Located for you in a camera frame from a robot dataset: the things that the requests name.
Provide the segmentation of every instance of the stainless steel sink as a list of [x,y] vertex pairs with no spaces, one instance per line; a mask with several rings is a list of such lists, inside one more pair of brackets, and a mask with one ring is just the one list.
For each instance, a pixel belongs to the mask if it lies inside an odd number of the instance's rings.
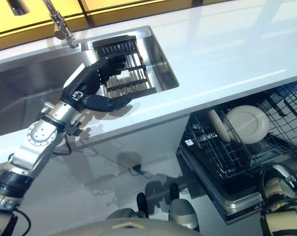
[[[134,35],[148,78],[156,92],[179,84],[150,27],[141,27],[78,41],[69,47],[0,63],[0,135],[28,127],[46,101],[56,103],[63,83],[84,63],[99,57],[92,44],[120,35]],[[104,95],[104,89],[98,94]]]

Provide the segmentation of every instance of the dishwasher rack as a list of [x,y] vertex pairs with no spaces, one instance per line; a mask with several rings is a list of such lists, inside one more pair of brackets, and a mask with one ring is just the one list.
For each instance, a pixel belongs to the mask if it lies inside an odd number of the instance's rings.
[[268,116],[270,128],[262,141],[250,145],[222,141],[216,134],[207,111],[191,114],[183,136],[183,141],[188,146],[196,145],[205,152],[206,156],[201,158],[208,158],[221,178],[233,177],[286,153],[297,155],[296,86],[281,86],[221,104],[214,109],[224,120],[225,114],[239,105],[258,107]]

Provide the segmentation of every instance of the wire rack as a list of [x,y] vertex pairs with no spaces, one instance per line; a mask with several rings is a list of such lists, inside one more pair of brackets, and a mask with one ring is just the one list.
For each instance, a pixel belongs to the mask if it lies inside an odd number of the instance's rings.
[[132,99],[156,93],[149,81],[146,66],[140,55],[135,36],[122,35],[93,43],[100,57],[114,53],[126,55],[125,68],[104,85],[105,96],[114,98],[129,95]]
[[290,85],[281,86],[241,101],[224,103],[215,110],[224,120],[230,109],[244,105],[244,101],[246,105],[261,109],[269,118],[270,128],[262,141],[250,145],[222,141],[206,111],[191,114],[183,136],[188,146],[196,145],[205,151],[215,171],[222,178],[233,177],[286,153],[297,155],[296,88]]

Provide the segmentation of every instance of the kitchen counter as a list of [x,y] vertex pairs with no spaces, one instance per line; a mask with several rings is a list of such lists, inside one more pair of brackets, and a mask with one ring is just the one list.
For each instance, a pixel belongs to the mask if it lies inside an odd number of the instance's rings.
[[[101,119],[93,117],[84,128],[90,128],[93,140],[297,80],[297,1],[229,1],[84,30],[74,36],[82,41],[145,25],[152,28],[179,86],[137,98],[126,109]],[[65,45],[48,38],[2,50],[0,63]],[[25,132],[0,136],[0,163],[20,145]]]

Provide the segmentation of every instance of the cable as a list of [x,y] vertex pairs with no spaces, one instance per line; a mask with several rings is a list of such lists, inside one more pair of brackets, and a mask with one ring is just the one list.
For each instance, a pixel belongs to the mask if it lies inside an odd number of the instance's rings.
[[[274,206],[276,206],[277,204],[280,204],[280,203],[288,203],[288,204],[286,204],[286,205],[289,205],[289,204],[290,204],[290,206],[292,207],[292,206],[294,206],[294,204],[297,204],[297,198],[289,198],[289,197],[286,197],[286,198],[281,199],[281,200],[279,200],[279,201],[273,202],[273,203],[271,203],[270,205],[266,206],[266,207],[262,210],[261,215],[265,215],[266,213],[268,213],[268,211],[269,211],[272,207],[274,207]],[[290,207],[290,206],[285,207],[286,205],[281,206],[279,209],[275,210],[274,212],[278,212],[278,211],[281,211],[282,209],[286,209],[286,208],[289,208],[289,207]]]
[[295,203],[288,203],[284,206],[281,206],[279,209],[277,209],[275,212],[281,212],[281,211],[285,211],[287,208],[290,208],[290,207],[295,207],[297,206],[297,202]]
[[55,152],[53,151],[52,153],[55,154],[55,155],[60,155],[60,156],[68,156],[72,153],[72,149],[71,149],[71,146],[69,144],[69,141],[68,141],[68,137],[67,137],[67,134],[65,133],[64,134],[64,140],[65,140],[65,144],[66,146],[68,147],[68,153],[59,153],[59,152]]
[[259,174],[260,179],[259,179],[259,185],[258,185],[261,196],[262,196],[262,198],[263,198],[263,200],[265,202],[267,202],[267,197],[266,197],[266,194],[265,194],[265,174],[266,174],[266,171],[267,171],[268,168],[273,167],[275,165],[284,167],[285,170],[290,175],[292,175],[294,177],[295,183],[293,181],[293,184],[295,185],[295,188],[297,189],[297,176],[287,165],[284,165],[284,164],[281,164],[281,163],[268,163],[265,166],[263,166],[263,168],[260,171],[260,174]]
[[14,211],[17,212],[17,213],[20,213],[27,220],[27,223],[28,223],[29,226],[28,226],[27,230],[22,234],[22,236],[25,236],[25,235],[27,235],[27,233],[30,231],[30,228],[31,228],[30,218],[24,212],[22,212],[21,210],[15,209]]
[[130,173],[132,176],[139,176],[139,175],[141,175],[141,176],[144,176],[145,178],[152,178],[152,177],[153,177],[153,175],[152,175],[151,173],[146,172],[146,171],[136,171],[136,170],[135,170],[136,174],[133,174],[133,173],[131,172],[131,169],[130,169],[130,168],[128,168],[128,169],[129,169],[129,173]]

